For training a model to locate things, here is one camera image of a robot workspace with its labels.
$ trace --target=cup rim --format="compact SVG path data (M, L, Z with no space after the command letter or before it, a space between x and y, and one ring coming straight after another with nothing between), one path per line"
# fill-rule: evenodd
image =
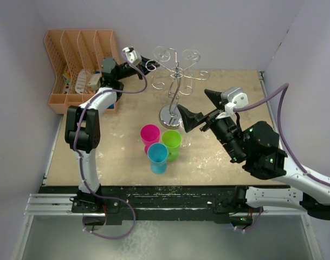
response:
M166 148L166 151L167 151L167 155L166 155L166 158L163 160L163 161L166 161L167 160L167 157L169 156L169 150L167 149L167 147L164 145L164 144L162 144L161 142L156 142L155 144L152 144L151 146L149 146L149 148L148 148L148 152L147 152L147 155L148 155L148 159L149 159L149 161L151 161L151 162L153 162L153 163L155 163L155 164L158 164L158 163L160 163L160 162L156 162L156 161L153 161L152 159L150 159L150 157L149 157L149 149L150 149L150 147L152 147L153 145L162 145L162 146L164 146L165 148Z
M167 131L165 131L162 135L161 135L161 142L163 142L164 143L164 141L163 141L163 137L164 137L164 134L165 133L167 133L167 132L176 132L176 133L178 133L179 134L179 136L180 136L180 142L179 142L179 145L177 145L177 146L168 146L168 145L165 145L166 147L168 147L168 148L177 148L177 147L179 147L180 146L180 144L182 143L182 135L178 132L178 131L176 131L176 130L167 130Z
M150 141L144 140L143 137L142 137L142 131L143 131L143 129L144 129L146 126L154 126L154 127L156 127L157 131L159 132L158 137L156 137L154 140L150 140ZM152 124L152 123L149 123L148 125L145 125L145 126L142 127L142 129L141 129L141 131L139 132L139 134L140 134L140 136L141 136L141 138L142 138L142 141L145 141L145 142L154 142L154 141L156 141L156 140L161 136L161 131L160 131L160 128L159 128L158 126L156 126L156 125L154 125L154 124Z

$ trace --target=gray wall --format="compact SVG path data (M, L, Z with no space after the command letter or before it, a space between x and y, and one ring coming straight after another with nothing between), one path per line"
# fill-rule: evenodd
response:
M57 128L46 29L32 1L0 1L0 259L10 258Z
M265 70L303 0L36 0L48 28L116 31L120 47L196 48L198 68Z
M284 134L300 161L330 176L330 0L306 0L266 70L266 89L288 82ZM278 99L271 102L276 114ZM330 222L313 220L330 259Z

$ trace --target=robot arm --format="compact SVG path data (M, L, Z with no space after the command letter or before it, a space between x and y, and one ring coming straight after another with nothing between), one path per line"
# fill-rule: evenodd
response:
M241 88L231 88L225 93L206 89L205 94L217 109L203 115L192 113L178 105L186 132L205 123L200 128L211 129L226 152L231 163L245 164L242 168L262 180L272 179L289 185L286 188L238 187L240 201L250 207L277 206L307 210L310 216L330 219L330 178L305 167L303 173L293 158L279 148L279 134L264 121L242 130L238 113L236 123L230 117L234 108L248 104Z
M100 182L96 173L95 152L100 142L100 123L99 117L112 104L116 103L121 95L124 85L119 81L126 77L138 74L142 76L131 66L136 66L144 75L149 73L147 65L158 67L158 64L142 57L132 47L123 49L123 52L128 60L121 65L118 65L112 57L103 59L101 67L101 87L96 94L87 102L79 106L70 106L67 110L65 141L74 150L74 142L77 134L77 125L80 122L81 114L83 113L83 122L85 126L81 126L78 132L76 148L74 151L79 167L82 167L84 178L89 188L96 194L101 194ZM97 199L90 195L89 189L85 186L84 180L79 185L77 194L78 200L91 204L94 207L97 204Z

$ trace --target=round metal base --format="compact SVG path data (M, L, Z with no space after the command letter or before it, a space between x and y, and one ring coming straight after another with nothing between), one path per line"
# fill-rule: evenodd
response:
M170 105L164 106L159 114L160 123L169 129L178 129L181 116L178 108L176 107L172 115L170 114Z

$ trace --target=green cup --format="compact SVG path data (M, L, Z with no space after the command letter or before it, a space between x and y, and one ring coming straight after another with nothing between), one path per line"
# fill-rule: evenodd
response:
M167 161L174 161L178 158L178 150L182 142L182 136L175 130L168 130L161 137L163 144L169 150Z

